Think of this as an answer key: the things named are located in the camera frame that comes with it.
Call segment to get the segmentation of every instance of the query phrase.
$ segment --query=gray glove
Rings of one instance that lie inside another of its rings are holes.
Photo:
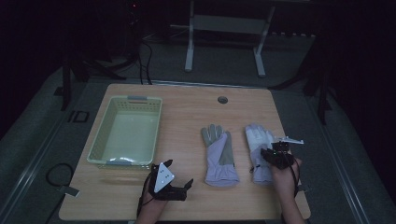
[[[236,185],[239,177],[233,165],[231,134],[215,124],[210,124],[209,129],[203,128],[201,134],[207,152],[206,184],[215,187]]]
[[[272,148],[274,136],[261,125],[250,124],[245,128],[247,142],[250,148],[250,158],[253,163],[253,182],[259,185],[272,184],[272,174],[267,161],[262,157],[261,149]]]

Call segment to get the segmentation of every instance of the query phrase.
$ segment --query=person's hand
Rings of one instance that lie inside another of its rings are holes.
[[[143,193],[142,208],[135,224],[154,224],[160,217],[168,201],[155,200],[149,193],[149,180]]]
[[[295,177],[299,179],[299,166],[302,161],[296,159],[295,163],[291,166]],[[304,223],[303,216],[294,199],[294,191],[296,184],[294,182],[291,169],[279,170],[276,166],[271,165],[271,172],[273,175],[274,188],[282,207],[283,218],[288,224],[302,224]]]

